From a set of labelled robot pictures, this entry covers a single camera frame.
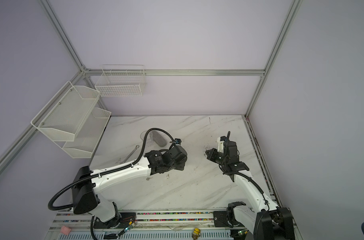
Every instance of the white marble tabletop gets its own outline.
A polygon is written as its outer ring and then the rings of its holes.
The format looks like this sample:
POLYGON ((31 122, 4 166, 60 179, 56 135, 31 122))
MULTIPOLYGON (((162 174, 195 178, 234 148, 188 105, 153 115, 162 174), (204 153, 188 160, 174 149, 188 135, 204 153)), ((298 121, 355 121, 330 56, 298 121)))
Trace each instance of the white marble tabletop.
MULTIPOLYGON (((240 161, 247 164, 263 191, 269 192, 241 115, 111 117, 90 169, 119 164, 138 144, 140 148, 128 161, 136 159, 142 147, 140 135, 152 127, 182 140, 188 154, 184 170, 136 178, 105 190, 103 196, 115 202, 118 209, 214 209, 236 201, 247 204, 244 192, 222 174, 218 164, 206 159, 205 151, 217 148, 217 138, 228 131, 230 140, 237 143, 240 161)), ((146 143, 144 153, 159 149, 155 142, 146 143)))

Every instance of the metal wrench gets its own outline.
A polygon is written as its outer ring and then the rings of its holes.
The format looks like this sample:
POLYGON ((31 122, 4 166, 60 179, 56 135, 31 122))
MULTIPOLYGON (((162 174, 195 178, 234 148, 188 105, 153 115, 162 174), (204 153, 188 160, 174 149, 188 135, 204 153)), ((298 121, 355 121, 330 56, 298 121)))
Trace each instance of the metal wrench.
POLYGON ((133 150, 133 151, 131 151, 131 153, 127 156, 127 158, 125 158, 125 160, 123 160, 123 162, 121 162, 121 164, 122 164, 122 163, 125 163, 125 162, 129 159, 129 157, 131 157, 131 156, 133 155, 133 153, 134 153, 134 152, 135 152, 138 148, 139 148, 139 145, 135 146, 134 150, 133 150))

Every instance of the pink foam block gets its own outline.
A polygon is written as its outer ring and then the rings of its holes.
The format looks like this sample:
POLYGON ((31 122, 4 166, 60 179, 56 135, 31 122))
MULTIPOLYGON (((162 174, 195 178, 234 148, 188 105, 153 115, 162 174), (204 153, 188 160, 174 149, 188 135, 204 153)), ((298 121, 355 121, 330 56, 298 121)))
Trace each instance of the pink foam block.
POLYGON ((71 231, 71 229, 66 226, 61 227, 61 233, 65 234, 65 235, 69 235, 70 231, 71 231))

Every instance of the gray marble vein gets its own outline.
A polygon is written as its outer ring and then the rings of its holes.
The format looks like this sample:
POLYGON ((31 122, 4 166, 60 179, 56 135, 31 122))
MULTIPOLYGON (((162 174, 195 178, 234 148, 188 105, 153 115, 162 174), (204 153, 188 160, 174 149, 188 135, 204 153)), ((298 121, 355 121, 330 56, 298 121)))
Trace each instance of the gray marble vein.
MULTIPOLYGON (((245 162, 261 188, 268 192, 246 127, 240 115, 112 117, 90 164, 91 169, 112 167, 123 161, 135 145, 142 147, 140 134, 152 127, 182 140, 188 153, 184 171, 171 170, 151 178, 136 178, 104 191, 103 196, 118 209, 213 209, 235 201, 247 203, 244 192, 207 160, 205 151, 217 148, 217 137, 227 135, 237 142, 240 160, 245 162)), ((146 143, 145 153, 160 147, 146 143)), ((138 157, 137 150, 128 161, 138 157)))

